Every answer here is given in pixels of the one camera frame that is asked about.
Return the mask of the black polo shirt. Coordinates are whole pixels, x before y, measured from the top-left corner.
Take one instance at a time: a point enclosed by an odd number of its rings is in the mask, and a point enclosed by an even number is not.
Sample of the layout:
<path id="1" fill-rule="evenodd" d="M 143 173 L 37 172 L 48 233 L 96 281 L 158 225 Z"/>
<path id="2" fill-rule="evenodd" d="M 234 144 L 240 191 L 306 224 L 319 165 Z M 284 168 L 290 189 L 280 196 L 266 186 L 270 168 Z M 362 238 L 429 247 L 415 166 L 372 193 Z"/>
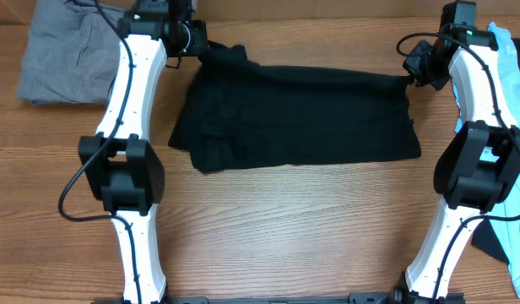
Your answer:
<path id="1" fill-rule="evenodd" d="M 244 46 L 217 42 L 199 61 L 169 145 L 202 173 L 421 155 L 409 77 L 262 66 Z"/>

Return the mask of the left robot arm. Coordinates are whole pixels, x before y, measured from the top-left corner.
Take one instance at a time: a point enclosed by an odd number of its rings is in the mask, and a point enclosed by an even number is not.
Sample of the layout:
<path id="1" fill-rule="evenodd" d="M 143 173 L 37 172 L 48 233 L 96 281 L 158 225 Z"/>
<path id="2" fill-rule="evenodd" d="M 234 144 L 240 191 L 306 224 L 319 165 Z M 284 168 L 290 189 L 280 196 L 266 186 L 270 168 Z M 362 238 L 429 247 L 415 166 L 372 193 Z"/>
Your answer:
<path id="1" fill-rule="evenodd" d="M 149 142 L 150 118 L 168 59 L 196 57 L 207 48 L 205 22 L 192 19 L 197 5 L 138 1 L 125 13 L 113 28 L 119 63 L 105 115 L 95 135 L 79 140 L 79 171 L 116 231 L 124 273 L 121 303 L 170 300 L 156 233 L 165 170 Z"/>

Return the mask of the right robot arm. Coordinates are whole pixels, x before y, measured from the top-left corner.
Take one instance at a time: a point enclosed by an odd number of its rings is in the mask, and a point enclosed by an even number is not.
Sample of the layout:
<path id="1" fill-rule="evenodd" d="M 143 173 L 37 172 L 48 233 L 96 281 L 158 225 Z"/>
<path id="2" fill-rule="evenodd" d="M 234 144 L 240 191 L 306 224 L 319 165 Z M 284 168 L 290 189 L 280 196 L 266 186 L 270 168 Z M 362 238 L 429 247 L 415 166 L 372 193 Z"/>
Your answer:
<path id="1" fill-rule="evenodd" d="M 499 45 L 475 19 L 475 3 L 446 4 L 435 43 L 420 41 L 404 56 L 418 86 L 456 86 L 462 127 L 436 164 L 436 215 L 385 303 L 462 303 L 463 296 L 448 292 L 452 272 L 476 227 L 494 219 L 491 210 L 520 174 L 520 127 L 501 87 Z"/>

